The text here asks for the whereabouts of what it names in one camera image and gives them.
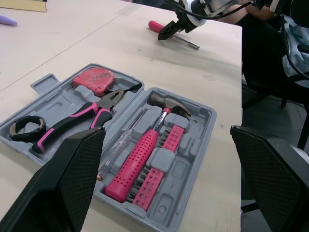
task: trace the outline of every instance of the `gray plastic case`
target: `gray plastic case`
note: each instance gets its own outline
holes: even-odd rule
[[[44,165],[53,156],[66,137],[88,129],[92,120],[90,119],[76,125],[72,130],[59,138],[43,154],[33,152],[31,150],[32,143],[12,141],[8,136],[9,128],[18,118],[27,115],[37,115],[45,119],[47,129],[49,129],[61,119],[76,112],[84,103],[98,101],[100,98],[94,96],[91,90],[85,87],[74,89],[71,86],[71,82],[76,76],[92,67],[106,68],[97,64],[90,64],[63,82],[59,82],[55,76],[49,74],[33,83],[31,87],[40,96],[0,124],[0,140],[39,165]],[[115,84],[112,90],[119,88],[127,89],[140,82],[131,76],[115,70],[111,71],[115,73]],[[142,116],[133,129],[131,140],[114,165],[102,181],[96,182],[94,196],[144,226],[159,232],[174,232],[178,229],[183,217],[201,161],[205,155],[217,114],[207,106],[165,90],[151,88],[143,91],[143,89],[144,84],[136,93],[127,92],[124,98],[113,108],[115,114],[112,120],[104,125],[106,128],[106,137],[104,139],[101,162],[106,158],[112,145],[115,144],[120,135],[128,130]],[[151,106],[148,103],[149,96],[152,93],[158,93],[162,97],[172,97],[179,100],[189,109],[192,116],[190,117],[190,121],[188,121],[181,116],[169,114],[159,131],[160,138],[166,129],[171,128],[173,125],[178,125],[184,128],[184,135],[173,154],[164,151],[164,149],[160,149],[159,144],[157,144],[157,148],[154,149],[149,157],[146,166],[164,171],[164,176],[147,212],[145,212],[143,209],[129,202],[119,203],[113,200],[104,194],[104,189],[116,176],[137,141],[147,130],[153,127],[155,121],[161,114],[161,108]],[[21,132],[31,130],[33,130],[33,125],[28,123],[25,131]]]

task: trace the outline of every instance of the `hammer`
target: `hammer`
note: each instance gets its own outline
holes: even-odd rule
[[[172,111],[172,113],[177,113],[180,116],[183,116],[187,119],[188,119],[188,116],[191,116],[191,113],[183,104],[181,104],[176,99],[173,99],[170,97],[162,98],[157,93],[153,93],[152,95],[150,95],[149,103],[151,105],[159,106],[163,109],[168,108]]]
[[[105,188],[105,195],[120,203],[123,203],[126,200],[126,196],[129,193],[131,186],[134,184],[135,179],[138,177],[146,161],[150,157],[165,117],[171,112],[182,114],[183,116],[191,115],[186,107],[172,98],[161,98],[154,93],[150,96],[149,102],[153,105],[164,108],[160,118],[156,121],[154,128],[148,130],[140,138],[117,176]]]

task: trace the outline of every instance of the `pliers jaw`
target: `pliers jaw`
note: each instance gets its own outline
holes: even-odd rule
[[[100,101],[97,102],[97,106],[100,108],[112,110],[115,105],[120,102],[120,100],[125,95],[125,91],[123,89],[117,89],[111,93],[104,95]]]

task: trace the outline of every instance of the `wooden board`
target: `wooden board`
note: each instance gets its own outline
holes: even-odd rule
[[[40,0],[0,0],[0,7],[26,11],[47,11],[46,2]]]

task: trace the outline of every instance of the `cable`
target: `cable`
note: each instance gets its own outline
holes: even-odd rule
[[[169,5],[173,6],[173,7],[176,7],[177,9],[179,9],[179,10],[181,10],[181,11],[187,13],[188,15],[191,15],[191,16],[193,16],[193,17],[196,17],[196,18],[198,18],[198,19],[209,19],[209,20],[214,20],[214,19],[219,19],[219,18],[227,17],[227,16],[232,15],[233,13],[235,13],[235,12],[241,10],[242,8],[245,8],[246,6],[249,6],[249,5],[252,4],[251,2],[248,2],[248,3],[243,4],[242,6],[236,8],[236,9],[234,9],[234,10],[232,10],[232,11],[226,13],[226,14],[217,15],[217,16],[212,16],[212,17],[211,17],[211,16],[204,16],[204,15],[200,15],[200,14],[195,14],[195,13],[193,13],[193,12],[191,12],[191,11],[188,11],[188,10],[186,10],[185,8],[183,8],[183,7],[181,7],[180,5],[178,5],[177,3],[173,2],[172,0],[163,0],[163,2],[169,4]]]
[[[296,77],[295,81],[297,81],[297,79],[299,80],[309,80],[309,76],[307,76],[306,74],[304,74],[303,72],[301,72],[291,61],[291,57],[290,57],[290,53],[288,51],[288,42],[287,42],[287,36],[286,36],[286,32],[285,32],[285,20],[284,20],[284,16],[281,15],[281,27],[282,27],[282,38],[283,38],[283,47],[284,47],[284,52],[286,53],[286,57],[290,63],[290,65],[292,66],[292,68],[295,70],[295,72],[297,72],[302,78],[300,77]]]

